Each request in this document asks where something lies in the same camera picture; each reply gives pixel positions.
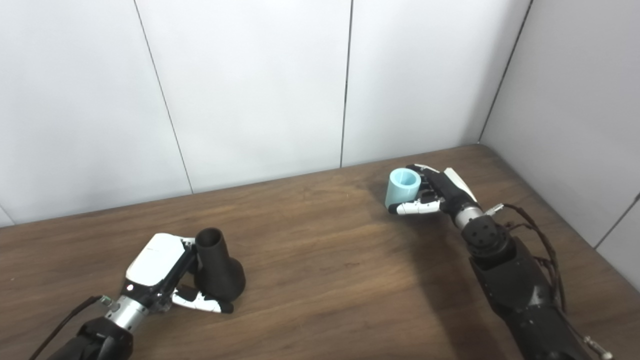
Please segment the black and white right hand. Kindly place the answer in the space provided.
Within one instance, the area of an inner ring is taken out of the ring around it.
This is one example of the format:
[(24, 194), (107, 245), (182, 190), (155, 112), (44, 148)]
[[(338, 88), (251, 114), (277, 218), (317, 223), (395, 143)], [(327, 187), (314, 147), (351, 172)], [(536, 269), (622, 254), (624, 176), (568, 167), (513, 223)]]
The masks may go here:
[(394, 215), (446, 214), (460, 230), (485, 214), (455, 170), (438, 171), (424, 164), (391, 171), (384, 204)]

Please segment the black and white left hand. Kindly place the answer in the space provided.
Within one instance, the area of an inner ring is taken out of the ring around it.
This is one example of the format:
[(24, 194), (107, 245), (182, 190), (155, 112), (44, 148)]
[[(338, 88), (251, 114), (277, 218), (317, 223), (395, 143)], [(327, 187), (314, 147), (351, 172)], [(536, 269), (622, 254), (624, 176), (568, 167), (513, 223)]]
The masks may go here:
[(233, 313), (230, 301), (207, 294), (200, 285), (182, 283), (185, 275), (195, 275), (203, 269), (194, 238), (154, 234), (126, 269), (121, 295), (150, 313), (167, 312), (172, 305), (201, 312)]

